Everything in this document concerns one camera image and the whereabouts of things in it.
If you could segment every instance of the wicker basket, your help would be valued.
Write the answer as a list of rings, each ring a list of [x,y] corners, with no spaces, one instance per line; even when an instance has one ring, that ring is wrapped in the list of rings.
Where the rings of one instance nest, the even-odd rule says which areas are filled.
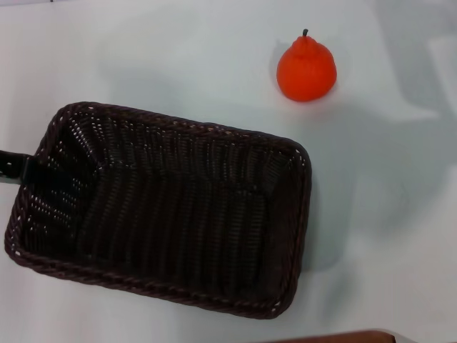
[[[292,302],[311,164],[289,139],[83,102],[0,170],[21,266],[257,319]]]

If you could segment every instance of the woven pattern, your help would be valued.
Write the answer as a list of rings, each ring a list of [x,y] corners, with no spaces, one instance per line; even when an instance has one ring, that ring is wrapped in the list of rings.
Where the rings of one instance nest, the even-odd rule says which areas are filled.
[[[78,103],[36,158],[73,183],[20,188],[5,236],[18,264],[245,317],[290,305],[311,190],[297,143]]]

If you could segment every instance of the white table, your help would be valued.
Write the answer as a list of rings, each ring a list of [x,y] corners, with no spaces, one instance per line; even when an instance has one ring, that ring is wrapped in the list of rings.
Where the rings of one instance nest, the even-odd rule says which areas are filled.
[[[278,92],[304,28],[336,58]],[[69,0],[0,6],[0,149],[99,101],[286,136],[314,188],[296,298],[273,321],[41,276],[0,254],[0,342],[255,342],[382,328],[457,340],[457,1]],[[0,185],[6,227],[17,186]]]

